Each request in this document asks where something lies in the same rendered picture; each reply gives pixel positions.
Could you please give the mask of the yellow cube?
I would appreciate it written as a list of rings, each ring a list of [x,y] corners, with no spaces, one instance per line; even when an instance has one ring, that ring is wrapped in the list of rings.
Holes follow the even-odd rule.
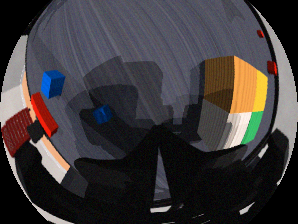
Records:
[[[267,93],[267,77],[257,70],[257,85],[252,112],[263,111]]]

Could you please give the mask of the green cube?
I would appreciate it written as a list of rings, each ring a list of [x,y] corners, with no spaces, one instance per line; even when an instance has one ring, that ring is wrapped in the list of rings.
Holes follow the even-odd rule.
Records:
[[[254,139],[258,130],[263,111],[252,112],[248,127],[240,144],[246,144]]]

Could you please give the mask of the orange wooden cube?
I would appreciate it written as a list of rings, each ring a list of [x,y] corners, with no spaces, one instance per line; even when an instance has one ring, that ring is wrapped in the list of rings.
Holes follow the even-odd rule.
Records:
[[[229,114],[252,112],[257,69],[236,56],[205,60],[204,99]]]

